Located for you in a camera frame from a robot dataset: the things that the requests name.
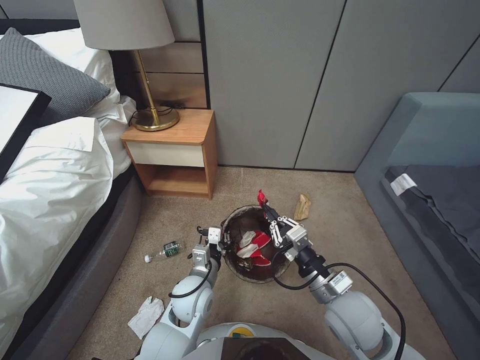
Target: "gray bed frame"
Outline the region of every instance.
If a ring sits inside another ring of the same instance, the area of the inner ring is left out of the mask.
[[[99,306],[132,242],[141,199],[139,182],[133,176],[88,257],[12,359],[67,357]]]
[[[480,94],[417,92],[404,95],[355,172],[355,179],[453,352],[478,359],[480,324],[385,191],[392,165],[480,164]]]

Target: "dark gray cushion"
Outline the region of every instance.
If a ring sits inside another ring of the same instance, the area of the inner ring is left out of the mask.
[[[42,126],[81,116],[110,92],[97,80],[48,55],[13,27],[0,39],[0,83],[40,90],[51,97],[40,120]]]

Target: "brown trash can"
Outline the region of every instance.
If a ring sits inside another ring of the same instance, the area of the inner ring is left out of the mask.
[[[273,280],[273,274],[280,277],[289,267],[290,261],[285,256],[277,256],[275,264],[256,266],[249,258],[237,256],[236,245],[247,231],[262,231],[270,237],[270,223],[265,219],[264,211],[258,205],[246,205],[233,211],[221,222],[223,238],[229,236],[230,244],[223,256],[227,266],[240,279],[256,284],[268,283]],[[279,251],[274,247],[273,241],[260,249],[262,255],[272,261]]]

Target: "nightstand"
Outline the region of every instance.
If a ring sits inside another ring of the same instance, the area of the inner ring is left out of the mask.
[[[184,109],[166,130],[131,126],[121,140],[149,195],[212,198],[217,174],[213,110]]]

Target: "gold lamp base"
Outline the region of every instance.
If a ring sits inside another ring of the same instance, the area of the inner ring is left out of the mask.
[[[142,131],[159,131],[171,128],[173,125],[179,122],[180,114],[175,109],[169,109],[165,106],[159,106],[158,110],[156,108],[150,109],[150,111],[139,111],[137,113],[138,117],[131,119],[132,125],[138,130]],[[158,122],[155,122],[155,115],[153,112],[157,113]]]

